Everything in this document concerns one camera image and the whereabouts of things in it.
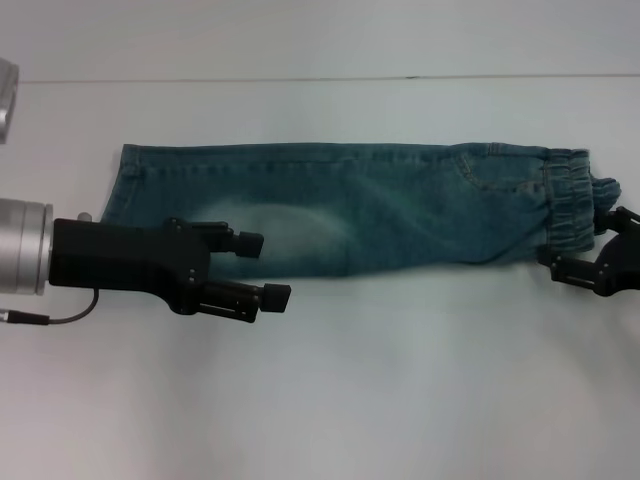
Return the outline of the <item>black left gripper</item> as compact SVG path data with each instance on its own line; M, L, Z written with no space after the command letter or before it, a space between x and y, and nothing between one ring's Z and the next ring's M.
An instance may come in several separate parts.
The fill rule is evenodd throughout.
M57 219L49 283L143 292L159 297L177 314L198 312L254 323L260 312L286 311L289 285L206 281L210 252L257 259L263 245L261 234L235 232L227 222L170 218L160 227L136 228Z

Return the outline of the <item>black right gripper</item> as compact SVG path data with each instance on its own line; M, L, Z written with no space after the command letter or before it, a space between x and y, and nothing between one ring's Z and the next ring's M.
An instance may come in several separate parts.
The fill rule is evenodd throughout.
M602 297L625 290L639 290L640 216L619 206L597 214L597 234L611 230L612 238L592 262L560 254L539 254L537 262L545 266L551 280L580 288L593 288Z

